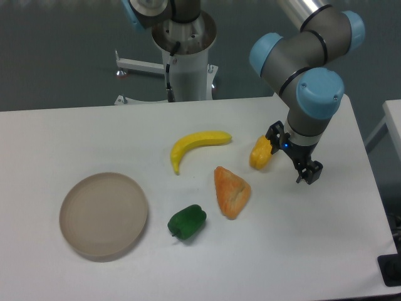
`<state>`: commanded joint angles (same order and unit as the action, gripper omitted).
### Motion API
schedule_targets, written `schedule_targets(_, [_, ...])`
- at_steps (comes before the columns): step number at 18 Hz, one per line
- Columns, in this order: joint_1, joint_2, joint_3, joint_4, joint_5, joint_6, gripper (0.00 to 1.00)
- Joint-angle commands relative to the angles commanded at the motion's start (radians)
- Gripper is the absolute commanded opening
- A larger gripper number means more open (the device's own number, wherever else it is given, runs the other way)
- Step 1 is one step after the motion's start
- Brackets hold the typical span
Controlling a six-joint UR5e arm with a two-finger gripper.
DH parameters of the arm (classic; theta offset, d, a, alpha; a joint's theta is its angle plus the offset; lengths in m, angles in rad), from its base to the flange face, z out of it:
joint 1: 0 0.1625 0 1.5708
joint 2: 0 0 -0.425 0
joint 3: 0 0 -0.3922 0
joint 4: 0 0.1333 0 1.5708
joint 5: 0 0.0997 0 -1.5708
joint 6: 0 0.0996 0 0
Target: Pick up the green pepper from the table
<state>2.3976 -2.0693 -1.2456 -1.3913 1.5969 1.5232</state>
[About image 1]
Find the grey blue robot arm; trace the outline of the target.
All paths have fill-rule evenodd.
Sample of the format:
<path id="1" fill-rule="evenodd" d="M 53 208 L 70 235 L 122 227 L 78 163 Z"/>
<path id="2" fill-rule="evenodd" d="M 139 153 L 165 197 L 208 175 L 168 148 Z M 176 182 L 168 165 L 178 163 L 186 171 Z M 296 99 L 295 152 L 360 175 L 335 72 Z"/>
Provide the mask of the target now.
<path id="1" fill-rule="evenodd" d="M 167 100 L 209 99 L 208 51 L 217 29 L 201 3 L 124 1 L 122 6 L 135 29 L 152 31 L 162 52 Z M 272 152 L 283 151 L 299 180 L 312 184 L 323 166 L 311 155 L 344 94 L 342 79 L 326 64 L 359 47 L 365 25 L 358 14 L 337 11 L 326 1 L 281 1 L 280 6 L 298 34 L 290 39 L 277 33 L 262 36 L 251 48 L 249 62 L 289 109 L 286 120 L 266 133 Z"/>

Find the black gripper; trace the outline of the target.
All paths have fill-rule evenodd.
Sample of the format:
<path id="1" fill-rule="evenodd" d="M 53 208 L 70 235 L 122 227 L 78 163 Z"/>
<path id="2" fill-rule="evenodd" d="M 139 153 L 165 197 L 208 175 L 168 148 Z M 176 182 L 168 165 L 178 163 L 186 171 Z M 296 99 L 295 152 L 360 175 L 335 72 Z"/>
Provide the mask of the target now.
<path id="1" fill-rule="evenodd" d="M 271 145 L 272 155 L 282 150 L 293 161 L 294 168 L 298 172 L 296 183 L 304 180 L 310 185 L 320 178 L 323 165 L 311 158 L 318 143 L 318 135 L 301 135 L 287 121 L 284 124 L 277 121 L 269 127 L 265 138 Z"/>

